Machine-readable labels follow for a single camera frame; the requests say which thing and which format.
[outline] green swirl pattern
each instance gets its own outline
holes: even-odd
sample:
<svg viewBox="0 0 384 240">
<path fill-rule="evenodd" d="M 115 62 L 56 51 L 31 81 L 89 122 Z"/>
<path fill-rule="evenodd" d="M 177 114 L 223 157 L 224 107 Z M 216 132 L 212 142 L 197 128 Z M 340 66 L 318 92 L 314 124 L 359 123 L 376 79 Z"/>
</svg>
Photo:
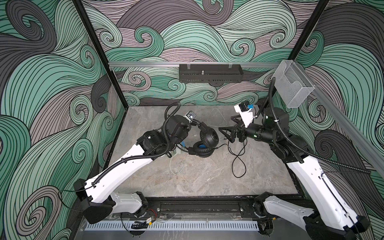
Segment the green swirl pattern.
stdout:
<svg viewBox="0 0 384 240">
<path fill-rule="evenodd" d="M 157 33 L 155 30 L 142 26 L 136 29 L 135 31 L 135 39 L 142 43 L 144 39 L 142 38 L 142 34 L 148 33 L 152 42 L 151 45 L 145 48 L 132 48 L 132 47 L 120 47 L 113 48 L 108 50 L 105 54 L 110 61 L 138 61 L 142 58 L 159 56 L 164 49 L 164 41 L 163 38 Z"/>
<path fill-rule="evenodd" d="M 103 21 L 95 28 L 103 43 L 118 47 L 117 27 L 92 6 L 87 10 L 95 12 L 93 23 Z M 93 108 L 92 91 L 100 92 L 93 86 L 106 71 L 71 0 L 2 1 L 0 32 L 0 71 L 12 69 L 0 79 L 1 235 L 73 238 L 73 212 L 58 191 L 104 166 L 124 108 L 113 87 L 99 94 L 105 111 Z M 33 134 L 44 137 L 32 141 Z M 75 194 L 61 197 L 73 207 Z"/>
<path fill-rule="evenodd" d="M 249 38 L 239 38 L 231 43 L 228 50 L 223 37 L 211 26 L 199 21 L 182 21 L 175 23 L 161 32 L 164 40 L 164 49 L 193 48 L 206 53 L 217 61 L 250 61 L 255 53 L 255 44 Z M 239 56 L 238 46 L 246 44 L 249 50 L 245 55 Z"/>
</svg>

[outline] marble floor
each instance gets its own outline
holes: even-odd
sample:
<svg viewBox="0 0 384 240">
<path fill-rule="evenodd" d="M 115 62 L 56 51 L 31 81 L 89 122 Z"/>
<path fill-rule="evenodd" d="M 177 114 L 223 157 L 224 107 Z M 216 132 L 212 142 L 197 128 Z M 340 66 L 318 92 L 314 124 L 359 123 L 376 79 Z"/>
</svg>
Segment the marble floor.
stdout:
<svg viewBox="0 0 384 240">
<path fill-rule="evenodd" d="M 124 155 L 144 132 L 161 127 L 166 107 L 129 107 L 118 141 L 114 148 L 110 165 Z M 192 110 L 196 119 L 211 126 L 234 126 L 230 117 L 236 115 L 233 106 L 182 106 L 179 115 Z M 219 138 L 223 134 L 214 127 Z M 199 141 L 199 129 L 192 127 L 184 140 L 186 146 Z M 220 140 L 219 145 L 228 140 Z M 243 144 L 237 140 L 230 147 L 238 153 Z M 208 195 L 253 195 L 265 191 L 274 194 L 296 194 L 296 188 L 281 160 L 269 149 L 268 144 L 249 140 L 244 161 L 247 172 L 241 178 L 232 174 L 232 161 L 235 156 L 224 145 L 207 158 L 200 158 L 182 152 L 172 160 L 166 156 L 157 158 L 144 166 L 122 183 L 116 191 L 119 193 L 143 192 L 146 197 L 169 196 L 208 196 Z M 244 165 L 236 159 L 234 173 L 239 176 L 245 171 Z"/>
</svg>

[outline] wall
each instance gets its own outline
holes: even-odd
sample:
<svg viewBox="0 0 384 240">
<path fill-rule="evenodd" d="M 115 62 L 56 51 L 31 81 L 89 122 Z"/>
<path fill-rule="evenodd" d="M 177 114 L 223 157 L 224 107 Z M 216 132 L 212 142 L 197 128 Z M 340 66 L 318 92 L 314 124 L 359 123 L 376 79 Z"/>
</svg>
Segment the wall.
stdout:
<svg viewBox="0 0 384 240">
<path fill-rule="evenodd" d="M 317 1 L 83 0 L 109 61 L 287 59 Z M 245 82 L 179 83 L 178 68 L 115 68 L 130 105 L 233 105 L 267 94 L 269 69 Z"/>
<path fill-rule="evenodd" d="M 124 109 L 71 0 L 1 1 L 0 31 L 1 239 L 73 238 L 59 190 L 100 172 Z"/>
<path fill-rule="evenodd" d="M 384 2 L 330 1 L 297 61 L 382 154 Z M 278 96 L 275 105 L 284 107 Z M 364 239 L 384 237 L 384 180 L 359 155 L 315 96 L 290 112 L 290 131 L 324 157 L 367 168 L 372 174 L 329 173 L 344 199 L 372 224 Z M 322 164 L 324 170 L 349 171 Z"/>
</svg>

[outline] headphone ear cup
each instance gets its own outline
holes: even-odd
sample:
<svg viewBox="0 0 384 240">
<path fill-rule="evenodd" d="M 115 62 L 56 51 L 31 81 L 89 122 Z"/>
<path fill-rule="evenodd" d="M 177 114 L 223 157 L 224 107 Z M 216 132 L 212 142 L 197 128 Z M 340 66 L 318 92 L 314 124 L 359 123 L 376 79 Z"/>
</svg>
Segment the headphone ear cup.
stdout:
<svg viewBox="0 0 384 240">
<path fill-rule="evenodd" d="M 214 148 L 218 144 L 218 136 L 216 131 L 209 127 L 208 131 L 200 131 L 200 139 L 207 148 Z"/>
<path fill-rule="evenodd" d="M 202 144 L 204 144 L 203 141 L 198 141 L 193 145 L 193 150 L 195 151 L 196 155 L 198 155 L 199 157 L 211 156 L 215 149 L 208 148 L 208 147 L 205 147 L 205 148 L 199 147 Z"/>
</svg>

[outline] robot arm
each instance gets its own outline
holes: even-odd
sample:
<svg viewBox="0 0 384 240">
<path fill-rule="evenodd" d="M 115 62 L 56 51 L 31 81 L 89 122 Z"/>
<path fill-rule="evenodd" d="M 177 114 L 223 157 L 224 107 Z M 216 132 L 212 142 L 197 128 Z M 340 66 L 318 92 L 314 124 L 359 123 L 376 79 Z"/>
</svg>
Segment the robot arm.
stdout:
<svg viewBox="0 0 384 240">
<path fill-rule="evenodd" d="M 306 230 L 312 239 L 355 239 L 355 234 L 368 229 L 370 225 L 368 219 L 358 216 L 348 206 L 327 178 L 318 159 L 305 153 L 312 153 L 305 140 L 300 136 L 290 136 L 291 140 L 301 148 L 299 149 L 290 145 L 279 134 L 277 121 L 270 108 L 264 110 L 262 125 L 252 123 L 253 113 L 248 103 L 235 106 L 235 110 L 240 113 L 242 120 L 245 116 L 243 124 L 235 121 L 238 123 L 235 127 L 222 127 L 219 130 L 223 133 L 230 130 L 231 142 L 237 136 L 239 141 L 249 137 L 268 143 L 271 150 L 296 174 L 317 208 L 316 210 L 304 208 L 265 192 L 255 199 L 255 212 L 259 216 L 272 214 L 282 217 Z M 289 115 L 279 108 L 275 108 L 275 112 L 281 128 L 288 133 Z"/>
<path fill-rule="evenodd" d="M 147 210 L 146 200 L 142 193 L 116 194 L 113 191 L 129 178 L 135 171 L 151 163 L 161 155 L 171 157 L 169 149 L 174 149 L 187 136 L 191 125 L 198 126 L 201 130 L 201 141 L 188 149 L 188 153 L 200 157 L 208 157 L 218 144 L 216 132 L 203 122 L 194 118 L 196 114 L 189 111 L 186 115 L 167 115 L 163 123 L 162 132 L 151 130 L 145 132 L 137 143 L 118 159 L 112 166 L 100 174 L 88 179 L 79 179 L 74 183 L 74 189 L 81 201 L 82 212 L 89 223 L 103 220 L 110 213 L 129 212 L 142 216 Z"/>
</svg>

